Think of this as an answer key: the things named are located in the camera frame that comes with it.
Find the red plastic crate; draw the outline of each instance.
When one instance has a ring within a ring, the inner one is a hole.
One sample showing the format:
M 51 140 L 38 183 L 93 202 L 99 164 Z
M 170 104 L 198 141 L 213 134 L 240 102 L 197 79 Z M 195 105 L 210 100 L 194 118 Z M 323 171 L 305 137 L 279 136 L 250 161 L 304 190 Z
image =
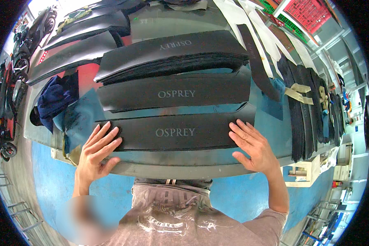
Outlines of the red plastic crate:
M 331 17 L 326 6 L 318 0 L 294 0 L 284 11 L 290 13 L 311 34 Z

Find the finger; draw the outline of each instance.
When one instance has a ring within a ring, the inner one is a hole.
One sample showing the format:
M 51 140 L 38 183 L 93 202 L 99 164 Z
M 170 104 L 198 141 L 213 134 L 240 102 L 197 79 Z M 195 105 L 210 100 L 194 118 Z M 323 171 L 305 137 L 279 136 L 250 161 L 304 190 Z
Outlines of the finger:
M 240 163 L 242 163 L 242 165 L 248 169 L 248 170 L 252 170 L 253 167 L 253 163 L 252 161 L 247 158 L 245 155 L 243 155 L 243 153 L 239 152 L 239 151 L 235 151 L 232 156 L 237 159 Z
M 96 153 L 97 151 L 101 150 L 105 145 L 109 144 L 116 135 L 118 135 L 118 132 L 119 132 L 119 128 L 116 126 L 105 137 L 100 139 L 94 145 L 90 146 L 90 152 Z
M 94 153 L 92 155 L 92 158 L 96 162 L 102 161 L 104 158 L 110 155 L 121 143 L 122 143 L 121 137 L 113 140 L 109 145 L 105 145 L 101 150 Z
M 101 130 L 92 138 L 92 140 L 89 142 L 89 146 L 94 145 L 95 143 L 97 143 L 108 131 L 110 127 L 110 122 L 108 121 L 107 123 L 105 123 L 105 125 L 101 128 Z
M 118 164 L 118 162 L 120 161 L 119 157 L 112 157 L 111 159 L 109 159 L 109 161 L 107 161 L 107 163 L 104 165 L 103 170 L 102 170 L 102 174 L 104 176 L 108 175 L 111 170 L 116 166 L 116 164 Z
M 228 133 L 230 138 L 235 142 L 236 145 L 238 145 L 239 148 L 244 150 L 248 155 L 251 156 L 251 154 L 254 152 L 254 149 L 252 145 L 250 145 L 248 142 L 243 140 L 241 137 L 239 137 L 235 132 L 230 131 Z
M 258 137 L 260 137 L 261 139 L 265 139 L 265 137 L 254 127 L 254 126 L 252 126 L 249 122 L 246 122 L 246 126 L 248 127 L 248 128 L 250 128 L 250 129 L 252 129 L 253 130 L 253 132 L 254 132 L 254 136 L 256 137 L 256 136 L 258 136 Z
M 245 123 L 243 123 L 243 121 L 241 121 L 240 119 L 237 119 L 236 120 L 236 123 L 238 124 L 238 126 L 244 131 L 246 132 L 247 134 L 249 134 L 250 136 L 252 136 L 253 138 L 257 139 L 257 140 L 261 140 L 260 139 L 260 136 L 257 134 L 256 132 L 256 129 L 249 123 L 249 122 L 246 122 L 246 123 L 249 123 L 249 126 L 247 126 Z
M 239 126 L 237 126 L 236 124 L 230 122 L 229 124 L 231 130 L 233 132 L 235 132 L 241 139 L 245 140 L 246 142 L 248 142 L 251 145 L 255 145 L 255 142 L 257 141 L 253 136 L 247 134 L 246 132 L 244 132 L 242 129 L 239 128 Z
M 86 141 L 86 143 L 84 144 L 84 146 L 86 146 L 94 138 L 94 136 L 98 133 L 99 130 L 100 130 L 100 124 L 98 124 L 94 128 L 92 134 L 89 136 L 89 139 Z

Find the green plastic crate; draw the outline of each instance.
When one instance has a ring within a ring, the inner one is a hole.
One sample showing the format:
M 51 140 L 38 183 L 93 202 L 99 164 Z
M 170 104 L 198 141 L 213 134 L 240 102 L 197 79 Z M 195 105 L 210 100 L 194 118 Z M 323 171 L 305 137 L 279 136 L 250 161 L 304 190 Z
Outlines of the green plastic crate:
M 264 12 L 267 14 L 273 14 L 275 12 L 275 9 L 266 1 L 266 0 L 260 0 L 260 2 L 264 5 L 265 9 Z M 294 32 L 300 39 L 302 39 L 305 43 L 307 43 L 306 39 L 303 37 L 303 32 L 289 19 L 284 17 L 284 15 L 279 14 L 277 17 L 279 20 L 284 22 L 285 26 L 288 27 L 292 32 Z

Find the hand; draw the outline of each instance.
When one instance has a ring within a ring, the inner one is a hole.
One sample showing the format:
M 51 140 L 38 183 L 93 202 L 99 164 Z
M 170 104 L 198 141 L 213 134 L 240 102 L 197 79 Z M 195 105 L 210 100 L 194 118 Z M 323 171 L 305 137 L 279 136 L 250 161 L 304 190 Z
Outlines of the hand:
M 117 127 L 103 137 L 109 127 L 110 122 L 107 122 L 101 130 L 100 125 L 97 125 L 83 145 L 79 165 L 75 171 L 76 184 L 89 187 L 94 180 L 107 176 L 120 161 L 119 157 L 112 157 L 105 165 L 101 164 L 101 161 L 122 143 L 121 137 L 112 141 L 119 132 Z
M 262 172 L 266 176 L 274 175 L 276 170 L 280 173 L 280 164 L 273 154 L 268 141 L 250 123 L 244 124 L 240 119 L 236 124 L 230 122 L 232 131 L 229 132 L 230 138 L 244 150 L 250 159 L 241 152 L 235 151 L 235 157 L 247 170 Z

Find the gray t-shirt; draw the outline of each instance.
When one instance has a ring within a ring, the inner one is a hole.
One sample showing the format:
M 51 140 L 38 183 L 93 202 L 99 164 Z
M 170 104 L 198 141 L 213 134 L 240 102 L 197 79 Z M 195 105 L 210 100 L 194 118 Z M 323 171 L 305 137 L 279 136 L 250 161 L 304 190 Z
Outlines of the gray t-shirt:
M 240 223 L 212 208 L 209 193 L 187 185 L 135 184 L 132 209 L 99 245 L 279 245 L 287 214 L 265 209 Z

